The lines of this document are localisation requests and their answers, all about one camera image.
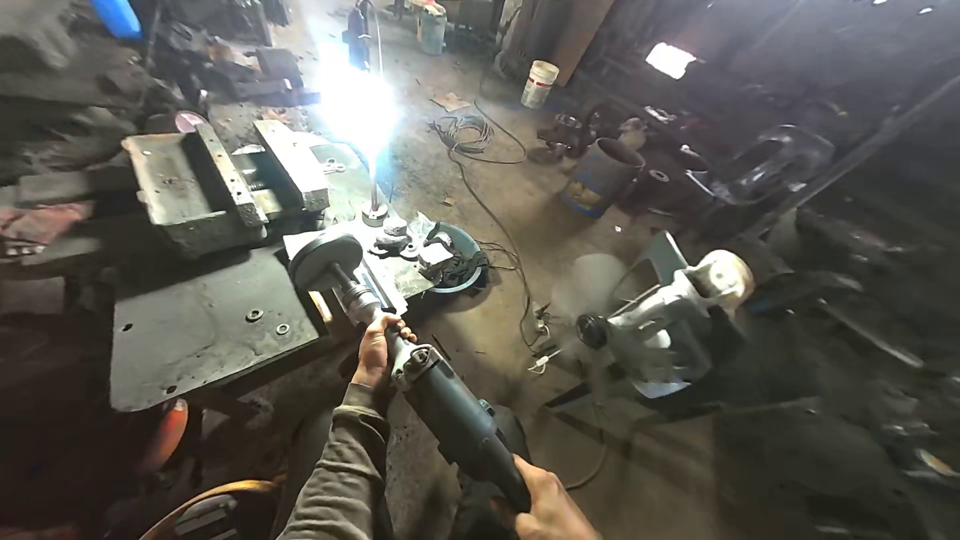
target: grinding disc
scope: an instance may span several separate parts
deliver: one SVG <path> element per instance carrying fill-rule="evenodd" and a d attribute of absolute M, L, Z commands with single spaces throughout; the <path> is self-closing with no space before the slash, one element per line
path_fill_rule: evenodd
<path fill-rule="evenodd" d="M 348 276 L 360 265 L 363 246 L 353 234 L 324 233 L 317 236 L 290 261 L 290 279 L 303 290 L 325 291 L 340 284 L 336 276 L 327 272 L 330 264 L 340 264 Z"/>

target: workshop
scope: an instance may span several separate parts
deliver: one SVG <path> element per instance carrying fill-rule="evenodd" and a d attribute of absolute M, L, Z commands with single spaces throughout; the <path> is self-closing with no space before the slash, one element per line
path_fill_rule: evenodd
<path fill-rule="evenodd" d="M 960 539 L 951 21 L 3 0 L 0 540 Z"/>

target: white bucket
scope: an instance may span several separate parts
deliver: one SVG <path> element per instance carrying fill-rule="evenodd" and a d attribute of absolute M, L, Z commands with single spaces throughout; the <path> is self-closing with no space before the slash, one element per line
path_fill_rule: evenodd
<path fill-rule="evenodd" d="M 560 75 L 560 68 L 548 62 L 537 60 L 530 66 L 530 77 L 527 79 L 527 86 L 523 88 L 523 95 L 520 97 L 520 104 L 530 109 L 539 109 L 543 107 L 550 88 L 554 81 Z"/>

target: bright light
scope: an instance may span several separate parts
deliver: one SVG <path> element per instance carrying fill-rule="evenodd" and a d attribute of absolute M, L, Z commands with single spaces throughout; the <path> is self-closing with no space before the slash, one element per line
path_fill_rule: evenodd
<path fill-rule="evenodd" d="M 657 43 L 647 55 L 647 63 L 674 79 L 680 79 L 686 73 L 686 66 L 695 60 L 697 57 L 666 43 Z"/>
<path fill-rule="evenodd" d="M 393 90 L 379 73 L 350 65 L 346 45 L 326 42 L 318 49 L 323 59 L 321 74 L 309 87 L 320 91 L 316 107 L 325 123 L 324 135 L 352 144 L 375 177 L 377 158 L 390 144 L 399 119 Z"/>

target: gray sleeve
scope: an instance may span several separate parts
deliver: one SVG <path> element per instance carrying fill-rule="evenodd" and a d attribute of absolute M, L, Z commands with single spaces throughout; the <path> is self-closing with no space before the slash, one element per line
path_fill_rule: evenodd
<path fill-rule="evenodd" d="M 333 410 L 324 453 L 300 490 L 280 540 L 368 540 L 383 498 L 387 398 L 362 384 Z"/>

